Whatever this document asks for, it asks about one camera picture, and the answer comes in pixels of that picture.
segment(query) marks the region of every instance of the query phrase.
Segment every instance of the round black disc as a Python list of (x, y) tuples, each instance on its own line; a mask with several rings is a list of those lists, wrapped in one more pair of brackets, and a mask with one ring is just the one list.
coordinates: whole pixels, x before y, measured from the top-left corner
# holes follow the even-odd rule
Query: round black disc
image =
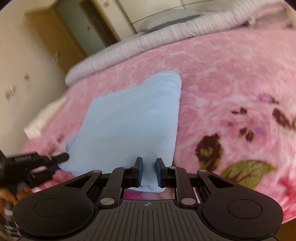
[(221, 188), (203, 205), (202, 216), (218, 233), (252, 240), (272, 235), (283, 211), (273, 199), (247, 188)]
[(85, 193), (77, 188), (59, 191), (53, 187), (19, 201), (13, 219), (22, 234), (48, 239), (77, 232), (93, 214), (93, 203)]

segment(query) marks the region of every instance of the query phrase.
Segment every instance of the green leaf print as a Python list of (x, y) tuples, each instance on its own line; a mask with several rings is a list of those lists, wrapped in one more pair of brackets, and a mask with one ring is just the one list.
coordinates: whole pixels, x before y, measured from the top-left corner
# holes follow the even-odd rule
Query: green leaf print
[(266, 162), (258, 160), (242, 160), (227, 167), (221, 176), (233, 182), (254, 189), (263, 176), (276, 170)]

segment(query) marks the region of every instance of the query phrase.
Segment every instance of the crosshair marking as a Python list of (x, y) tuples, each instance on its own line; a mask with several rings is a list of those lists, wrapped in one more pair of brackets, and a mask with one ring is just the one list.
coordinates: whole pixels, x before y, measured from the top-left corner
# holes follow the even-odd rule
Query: crosshair marking
[(145, 205), (146, 207), (150, 207), (150, 206), (152, 205), (152, 203), (150, 203), (150, 202), (146, 202), (146, 203), (144, 203), (144, 205)]

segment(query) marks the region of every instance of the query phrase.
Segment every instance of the beige wall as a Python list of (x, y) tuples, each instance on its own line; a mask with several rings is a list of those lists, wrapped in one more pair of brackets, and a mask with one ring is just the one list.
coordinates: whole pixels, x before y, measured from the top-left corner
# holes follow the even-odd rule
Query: beige wall
[[(0, 11), (0, 149), (6, 155), (20, 151), (27, 140), (23, 127), (66, 90), (64, 74), (23, 16), (26, 10), (53, 2), (12, 0)], [(26, 73), (30, 75), (29, 89), (23, 78)], [(7, 102), (4, 92), (11, 85), (16, 86), (16, 95)]]

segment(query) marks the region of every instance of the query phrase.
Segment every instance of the white pillow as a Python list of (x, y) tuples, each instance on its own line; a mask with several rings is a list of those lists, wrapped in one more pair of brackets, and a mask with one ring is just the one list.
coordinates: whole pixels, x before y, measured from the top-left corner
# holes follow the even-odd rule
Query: white pillow
[(58, 109), (66, 102), (66, 97), (61, 97), (47, 106), (45, 106), (37, 116), (24, 128), (29, 139), (33, 139), (41, 136), (42, 128), (48, 123), (52, 116), (58, 111)]
[(147, 18), (140, 26), (140, 31), (150, 33), (164, 27), (184, 23), (200, 16), (200, 13), (186, 9), (169, 9)]

